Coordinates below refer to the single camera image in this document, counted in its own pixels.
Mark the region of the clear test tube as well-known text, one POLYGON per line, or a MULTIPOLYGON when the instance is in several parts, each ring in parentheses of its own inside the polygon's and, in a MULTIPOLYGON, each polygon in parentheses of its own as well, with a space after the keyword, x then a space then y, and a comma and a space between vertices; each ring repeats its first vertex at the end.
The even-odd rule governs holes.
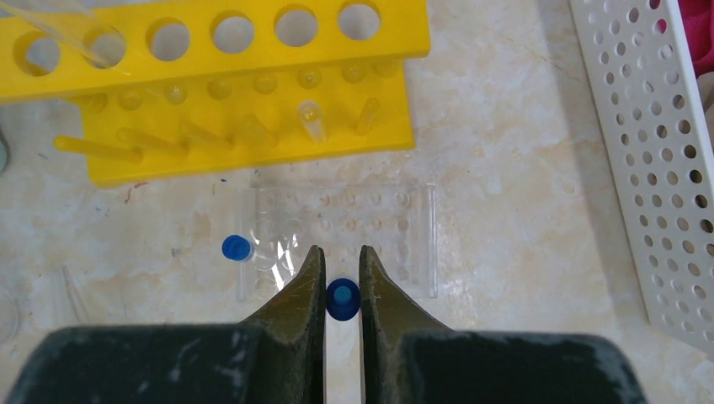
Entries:
POLYGON ((1 9, 71 46, 93 66, 112 68, 125 56, 119 30, 79 1, 2 1, 1 9))
POLYGON ((302 102, 297 113, 303 128, 314 142, 323 143, 327 140, 322 109, 317 102, 311 100, 302 102))

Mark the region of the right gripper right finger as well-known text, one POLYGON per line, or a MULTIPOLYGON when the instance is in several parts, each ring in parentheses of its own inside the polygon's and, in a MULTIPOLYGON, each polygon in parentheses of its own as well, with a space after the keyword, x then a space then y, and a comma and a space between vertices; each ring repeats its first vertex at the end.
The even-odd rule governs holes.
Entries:
POLYGON ((387 275, 363 246, 365 401, 368 403, 644 403, 631 364, 589 334, 458 331, 387 275))

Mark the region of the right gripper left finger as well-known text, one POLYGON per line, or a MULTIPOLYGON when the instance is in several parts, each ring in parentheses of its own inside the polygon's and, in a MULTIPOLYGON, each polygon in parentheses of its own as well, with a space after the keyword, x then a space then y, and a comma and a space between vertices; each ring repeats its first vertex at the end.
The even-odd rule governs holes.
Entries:
POLYGON ((326 263, 235 323, 66 327, 29 356, 9 403, 321 403, 326 263))

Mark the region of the yellow test tube rack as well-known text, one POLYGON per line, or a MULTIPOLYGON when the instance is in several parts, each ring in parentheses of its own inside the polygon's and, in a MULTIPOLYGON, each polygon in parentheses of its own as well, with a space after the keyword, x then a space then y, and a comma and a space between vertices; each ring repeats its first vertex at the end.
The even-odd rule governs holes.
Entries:
POLYGON ((83 136, 55 147, 82 155, 99 187, 301 162, 415 144, 403 63, 428 55, 423 1, 173 1, 100 8, 124 58, 99 68, 58 41, 58 62, 29 52, 47 34, 1 21, 3 103, 60 98, 83 136), (327 140, 298 117, 319 104, 327 140))

